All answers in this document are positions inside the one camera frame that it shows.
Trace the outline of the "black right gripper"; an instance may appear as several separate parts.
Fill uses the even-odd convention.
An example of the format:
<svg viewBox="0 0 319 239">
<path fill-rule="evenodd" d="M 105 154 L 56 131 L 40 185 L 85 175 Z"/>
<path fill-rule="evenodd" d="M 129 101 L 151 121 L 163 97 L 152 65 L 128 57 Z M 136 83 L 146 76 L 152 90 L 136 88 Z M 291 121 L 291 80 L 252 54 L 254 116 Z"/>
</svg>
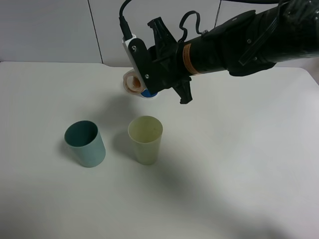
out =
<svg viewBox="0 0 319 239">
<path fill-rule="evenodd" d="M 161 17 L 148 22 L 148 27 L 153 30 L 156 49 L 164 49 L 177 44 Z M 144 42 L 139 38 L 132 40 L 129 46 L 137 48 L 132 55 L 144 84 L 151 94 L 173 88 L 180 97 L 180 104 L 188 104 L 192 101 L 191 79 L 178 72 L 174 60 L 167 57 L 163 60 L 153 61 Z"/>
</svg>

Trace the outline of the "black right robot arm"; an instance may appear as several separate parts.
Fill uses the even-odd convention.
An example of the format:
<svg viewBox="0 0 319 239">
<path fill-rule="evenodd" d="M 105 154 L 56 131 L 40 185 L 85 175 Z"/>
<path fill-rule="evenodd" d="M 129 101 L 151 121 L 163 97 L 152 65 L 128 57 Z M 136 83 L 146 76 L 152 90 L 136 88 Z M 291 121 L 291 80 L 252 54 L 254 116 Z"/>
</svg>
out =
<svg viewBox="0 0 319 239">
<path fill-rule="evenodd" d="M 210 31 L 187 39 L 187 15 L 176 40 L 158 17 L 148 25 L 155 43 L 147 48 L 131 33 L 121 13 L 123 45 L 141 84 L 151 93 L 173 88 L 180 103 L 192 100 L 193 75 L 228 71 L 243 77 L 273 68 L 277 63 L 319 54 L 319 3 L 316 0 L 274 0 L 273 8 L 237 15 Z"/>
</svg>

